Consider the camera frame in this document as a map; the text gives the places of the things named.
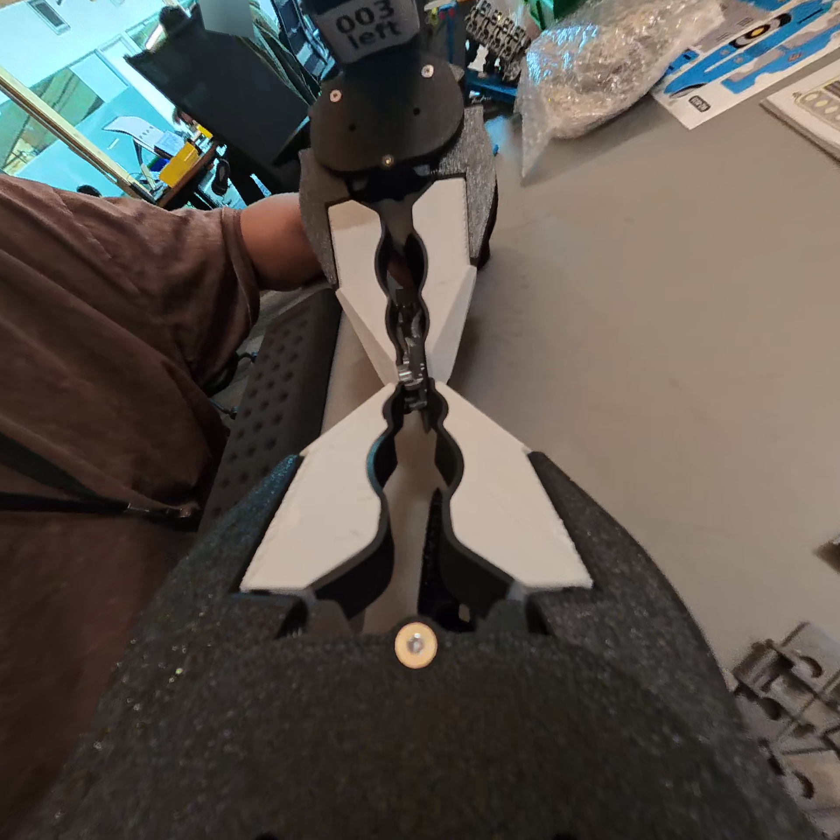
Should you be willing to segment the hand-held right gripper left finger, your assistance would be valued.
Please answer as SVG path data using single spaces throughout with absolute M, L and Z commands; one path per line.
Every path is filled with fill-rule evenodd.
M 301 452 L 241 592 L 385 592 L 394 543 L 384 486 L 402 425 L 403 388 L 386 385 Z

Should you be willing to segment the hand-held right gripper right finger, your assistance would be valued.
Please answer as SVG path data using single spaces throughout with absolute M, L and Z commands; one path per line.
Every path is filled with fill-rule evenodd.
M 532 451 L 447 384 L 429 393 L 443 480 L 440 571 L 451 592 L 590 589 Z

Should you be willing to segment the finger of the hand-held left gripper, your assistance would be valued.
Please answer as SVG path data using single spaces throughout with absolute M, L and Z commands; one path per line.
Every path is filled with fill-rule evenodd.
M 426 261 L 421 295 L 427 312 L 427 372 L 447 383 L 477 277 L 469 253 L 466 180 L 449 177 L 430 185 L 413 205 L 413 226 Z
M 391 300 L 377 273 L 382 222 L 375 210 L 353 200 L 328 209 L 337 298 L 384 384 L 398 383 L 396 347 L 386 315 Z

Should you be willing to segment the pile of grey track links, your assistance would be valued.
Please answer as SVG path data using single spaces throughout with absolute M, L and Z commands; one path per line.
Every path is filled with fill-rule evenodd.
M 762 755 L 825 838 L 839 837 L 839 643 L 811 622 L 721 668 Z

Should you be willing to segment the grey desk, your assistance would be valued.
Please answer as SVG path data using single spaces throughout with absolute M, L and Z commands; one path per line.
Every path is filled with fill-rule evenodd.
M 451 386 L 656 561 L 721 667 L 803 622 L 838 639 L 838 163 L 741 102 L 650 98 L 554 141 L 497 224 Z

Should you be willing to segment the blue toy vehicle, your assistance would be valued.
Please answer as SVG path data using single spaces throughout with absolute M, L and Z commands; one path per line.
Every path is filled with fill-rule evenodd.
M 466 106 L 511 110 L 532 38 L 506 2 L 422 2 L 427 48 L 455 73 Z

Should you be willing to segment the black office chair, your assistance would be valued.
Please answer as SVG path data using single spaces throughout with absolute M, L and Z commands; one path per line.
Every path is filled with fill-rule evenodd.
M 183 117 L 226 146 L 237 186 L 255 176 L 272 194 L 299 190 L 299 153 L 309 145 L 311 104 L 290 89 L 252 37 L 205 27 L 202 10 L 161 10 L 164 36 L 128 57 L 129 65 Z

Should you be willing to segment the yellow storage box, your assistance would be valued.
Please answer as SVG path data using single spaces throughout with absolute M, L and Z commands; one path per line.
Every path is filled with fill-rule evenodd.
M 159 180 L 170 189 L 175 189 L 187 179 L 193 167 L 200 162 L 202 154 L 193 142 L 183 144 L 173 157 L 161 168 Z

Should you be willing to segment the clear plastic bag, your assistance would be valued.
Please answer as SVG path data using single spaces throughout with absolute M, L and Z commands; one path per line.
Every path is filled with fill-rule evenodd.
M 722 21 L 715 1 L 598 1 L 545 29 L 521 63 L 521 178 L 551 141 L 579 139 L 630 109 Z

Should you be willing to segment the blue sticker sheet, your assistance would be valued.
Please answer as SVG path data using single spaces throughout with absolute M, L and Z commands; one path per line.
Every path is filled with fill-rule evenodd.
M 688 130 L 838 48 L 838 1 L 720 6 L 722 23 L 685 48 L 650 93 Z

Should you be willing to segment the instruction booklet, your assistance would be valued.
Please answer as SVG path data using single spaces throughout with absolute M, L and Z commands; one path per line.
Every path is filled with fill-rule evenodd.
M 771 94 L 761 107 L 839 161 L 838 60 Z

